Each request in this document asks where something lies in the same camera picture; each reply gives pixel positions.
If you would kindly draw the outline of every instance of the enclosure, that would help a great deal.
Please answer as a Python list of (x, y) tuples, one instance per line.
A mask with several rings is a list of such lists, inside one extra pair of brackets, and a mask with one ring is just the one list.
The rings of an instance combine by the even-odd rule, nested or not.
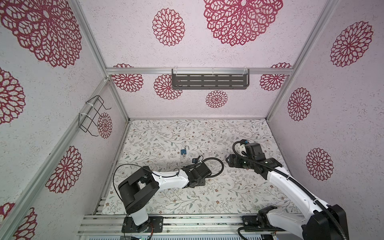
[[(383, 11), (381, 0), (0, 0), (1, 239), (120, 239), (113, 183), (138, 168), (119, 165), (224, 161), (241, 139), (340, 205), (350, 239), (380, 239)], [(186, 74), (245, 84), (177, 89)], [(204, 186), (155, 194), (153, 238), (237, 237), (241, 216), (268, 205), (300, 213), (253, 169), (224, 164)]]

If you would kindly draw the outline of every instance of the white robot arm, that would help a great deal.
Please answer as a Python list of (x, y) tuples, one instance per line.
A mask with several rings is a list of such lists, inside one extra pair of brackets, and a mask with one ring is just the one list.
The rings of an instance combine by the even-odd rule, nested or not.
[[(239, 228), (240, 230), (263, 231), (285, 230), (304, 240), (347, 240), (348, 227), (345, 211), (338, 205), (330, 206), (298, 183), (274, 158), (266, 159), (258, 143), (247, 140), (235, 142), (235, 154), (226, 158), (229, 167), (253, 169), (265, 180), (277, 186), (300, 210), (301, 214), (289, 214), (281, 207), (268, 206), (257, 214), (256, 224)], [(221, 171), (212, 175), (204, 161), (214, 159), (221, 165)], [(199, 164), (183, 167), (179, 171), (156, 172), (148, 166), (141, 167), (119, 186), (121, 200), (127, 214), (137, 226), (137, 232), (145, 230), (150, 224), (145, 209), (146, 203), (159, 190), (186, 188), (205, 185), (206, 177), (219, 175), (224, 168), (221, 160), (207, 158)]]
[(291, 177), (277, 160), (266, 159), (260, 144), (243, 139), (235, 142), (232, 149), (235, 154), (226, 158), (230, 167), (253, 169), (277, 186), (301, 211), (301, 214), (289, 214), (281, 207), (266, 207), (257, 215), (258, 226), (248, 227), (249, 230), (275, 227), (304, 240), (348, 239), (346, 214), (339, 205), (330, 206)]

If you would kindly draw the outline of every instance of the red flower pattern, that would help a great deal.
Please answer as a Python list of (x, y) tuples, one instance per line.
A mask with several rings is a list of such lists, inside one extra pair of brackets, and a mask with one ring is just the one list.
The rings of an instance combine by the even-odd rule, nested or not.
[(28, 215), (24, 217), (21, 225), (17, 228), (15, 234), (13, 235), (15, 240), (30, 240), (35, 235), (35, 229), (37, 226), (37, 214), (35, 213), (35, 208), (31, 207), (29, 209)]
[(64, 193), (74, 186), (81, 174), (83, 160), (79, 150), (70, 146), (45, 186), (50, 192)]
[(5, 219), (14, 205), (14, 203), (7, 202), (6, 204), (0, 206), (0, 223)]
[(211, 108), (219, 108), (224, 106), (228, 100), (228, 96), (224, 91), (214, 90), (205, 98), (205, 102)]
[(80, 29), (66, 0), (1, 0), (0, 16), (38, 60), (66, 68), (79, 58)]
[(360, 21), (348, 26), (337, 36), (331, 48), (331, 61), (338, 67), (351, 65), (363, 56), (372, 42), (372, 26)]
[(289, 116), (295, 121), (303, 120), (310, 112), (311, 103), (311, 95), (307, 89), (294, 90), (288, 100)]
[[(133, 68), (124, 63), (113, 66), (114, 68)], [(143, 78), (141, 74), (114, 74), (111, 76), (113, 82), (127, 92), (136, 92), (143, 87)]]
[(324, 181), (331, 177), (333, 161), (323, 149), (312, 149), (307, 155), (306, 162), (308, 171), (314, 178)]
[(165, 46), (174, 46), (184, 37), (184, 22), (175, 10), (164, 8), (157, 12), (152, 21), (156, 38)]
[[(272, 65), (272, 68), (290, 68), (289, 63), (278, 63)], [(279, 89), (287, 75), (284, 74), (263, 74), (260, 78), (260, 86), (268, 91)]]
[(112, 133), (112, 120), (108, 113), (102, 113), (97, 121), (97, 129), (102, 138), (108, 138)]
[(183, 90), (172, 88), (172, 76), (169, 74), (158, 76), (153, 84), (153, 88), (157, 95), (168, 100), (178, 98), (183, 92)]
[(18, 118), (24, 106), (25, 95), (19, 81), (0, 68), (0, 125)]
[(244, 45), (265, 33), (283, 0), (204, 0), (207, 28), (221, 43)]

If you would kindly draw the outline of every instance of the zip tie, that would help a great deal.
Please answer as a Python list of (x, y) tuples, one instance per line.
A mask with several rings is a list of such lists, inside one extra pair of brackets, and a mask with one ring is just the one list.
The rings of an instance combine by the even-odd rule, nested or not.
[(92, 103), (90, 103), (90, 102), (86, 102), (86, 103), (87, 103), (87, 104), (89, 104), (89, 105), (91, 105), (91, 106), (92, 106), (92, 108), (94, 108)]
[(86, 113), (79, 113), (79, 114), (81, 114), (81, 115), (87, 115), (89, 118), (91, 118), (91, 116), (88, 115), (88, 114), (86, 114)]

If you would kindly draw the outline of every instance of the floral table surface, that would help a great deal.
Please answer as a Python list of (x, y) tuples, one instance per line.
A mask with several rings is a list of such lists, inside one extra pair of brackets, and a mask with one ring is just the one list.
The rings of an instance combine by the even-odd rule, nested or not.
[[(157, 192), (146, 205), (151, 214), (251, 214), (268, 205), (299, 212), (281, 190), (254, 171), (228, 167), (225, 158), (232, 153), (232, 144), (241, 139), (258, 142), (267, 158), (285, 166), (265, 120), (135, 120), (118, 165), (135, 163), (166, 172), (191, 164), (198, 155), (223, 160), (224, 171), (207, 179), (205, 186)], [(187, 155), (182, 156), (184, 148)], [(213, 174), (220, 170), (217, 161), (206, 164)], [(114, 178), (116, 187), (137, 168), (120, 167)], [(102, 213), (126, 214), (112, 185)]]

